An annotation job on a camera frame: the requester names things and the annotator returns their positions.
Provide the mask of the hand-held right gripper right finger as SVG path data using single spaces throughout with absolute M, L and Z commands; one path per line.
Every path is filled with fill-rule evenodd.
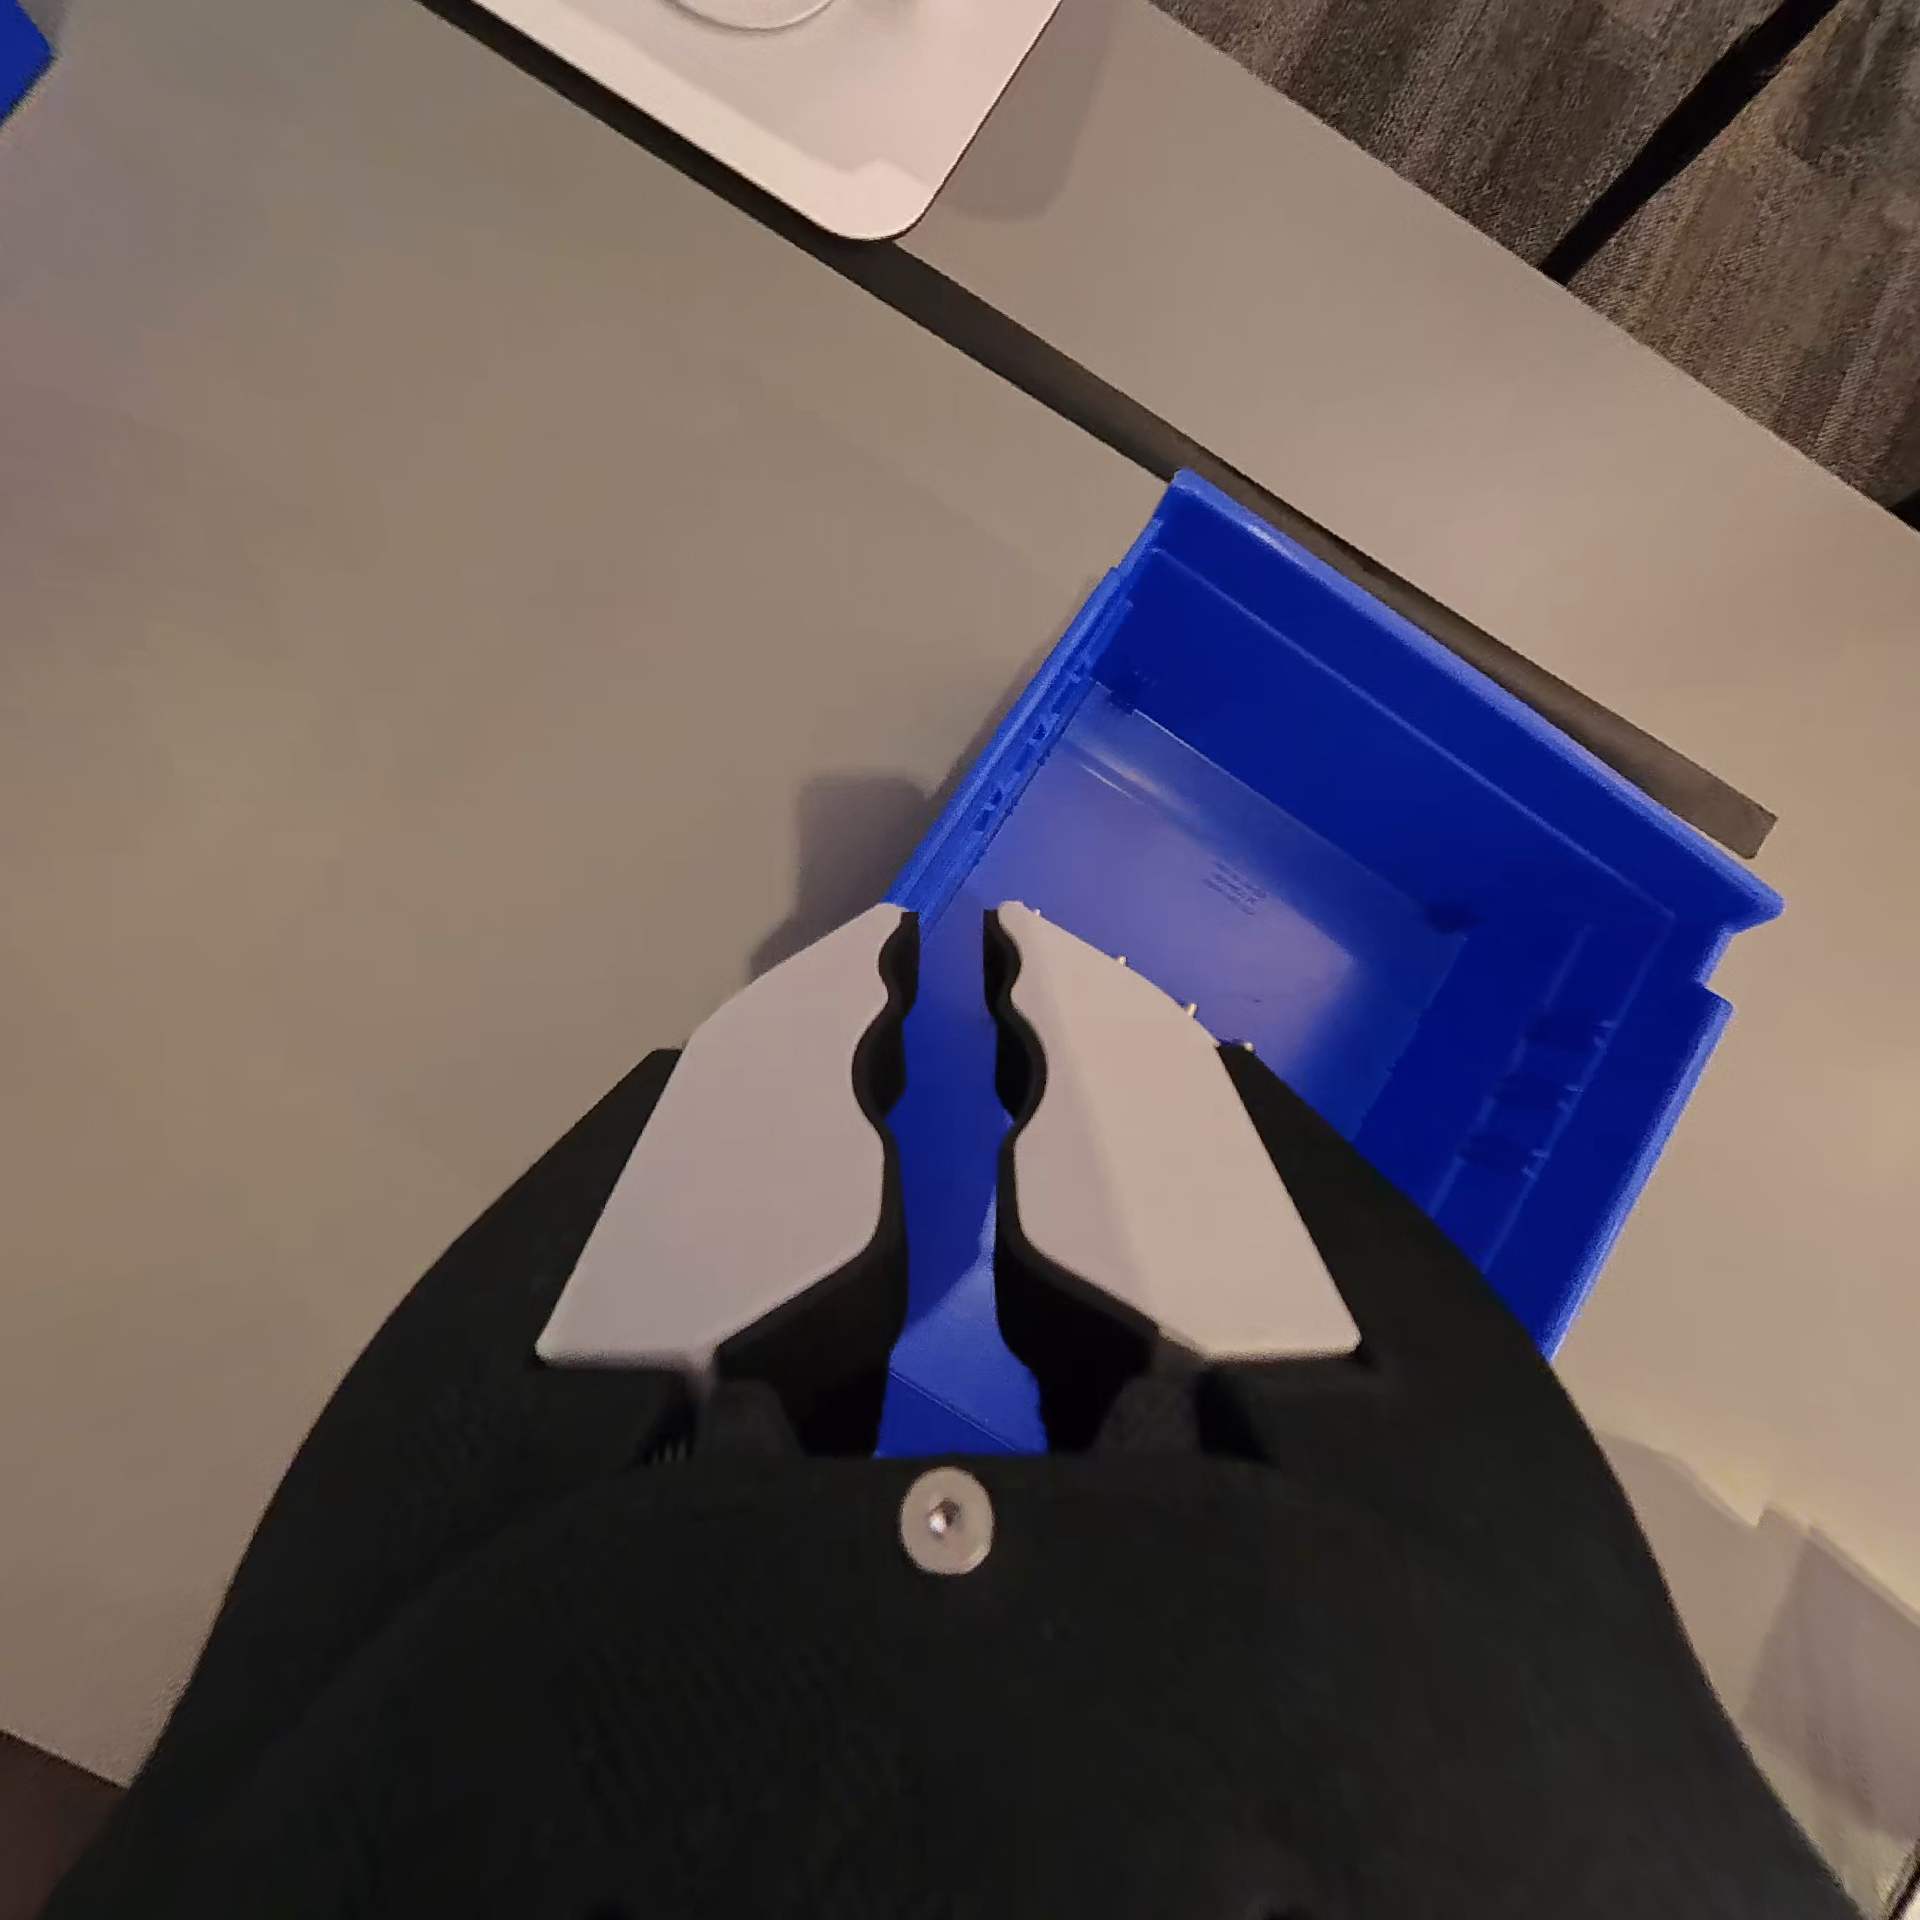
M 1006 1114 L 994 1311 L 1048 1451 L 1140 1378 L 1344 1362 L 1361 1327 L 1196 1010 L 1035 908 L 982 926 Z

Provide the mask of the wooden document stand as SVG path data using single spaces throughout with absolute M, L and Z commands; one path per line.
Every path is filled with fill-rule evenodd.
M 1057 3 L 486 3 L 831 236 L 912 228 Z

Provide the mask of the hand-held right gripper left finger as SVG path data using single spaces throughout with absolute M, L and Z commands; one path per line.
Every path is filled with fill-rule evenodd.
M 537 1341 L 555 1369 L 766 1387 L 809 1454 L 874 1454 L 910 1253 L 892 1115 L 922 921 L 868 908 L 688 1038 Z

